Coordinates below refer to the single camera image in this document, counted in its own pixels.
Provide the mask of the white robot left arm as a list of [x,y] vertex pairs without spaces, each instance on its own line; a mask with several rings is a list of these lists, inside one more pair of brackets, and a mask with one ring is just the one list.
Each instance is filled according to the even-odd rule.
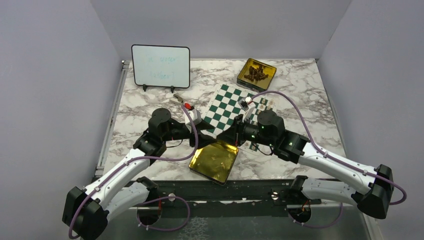
[[[172,118],[166,108],[153,111],[147,129],[134,142],[127,155],[111,170],[85,187],[72,188],[66,195],[62,222],[68,226],[71,240],[95,240],[106,229],[109,221],[136,205],[152,205],[161,210],[162,200],[158,185],[143,176],[131,180],[155,161],[180,162],[194,156],[196,150],[215,142],[202,130],[213,126],[202,119],[196,109],[182,107],[184,122]],[[168,141],[189,140],[193,148],[188,156],[166,158]]]

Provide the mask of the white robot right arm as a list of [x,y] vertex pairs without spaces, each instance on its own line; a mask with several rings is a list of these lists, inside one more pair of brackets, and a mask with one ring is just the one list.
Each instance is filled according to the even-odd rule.
[[275,156],[286,162],[333,177],[328,180],[296,176],[286,194],[296,204],[304,200],[330,200],[357,206],[362,213],[376,219],[387,217],[394,191],[389,184],[393,174],[388,166],[372,167],[344,157],[336,162],[328,151],[314,146],[306,136],[287,130],[284,120],[272,110],[261,112],[257,124],[244,121],[241,114],[236,116],[217,139],[237,147],[245,141],[269,146]]

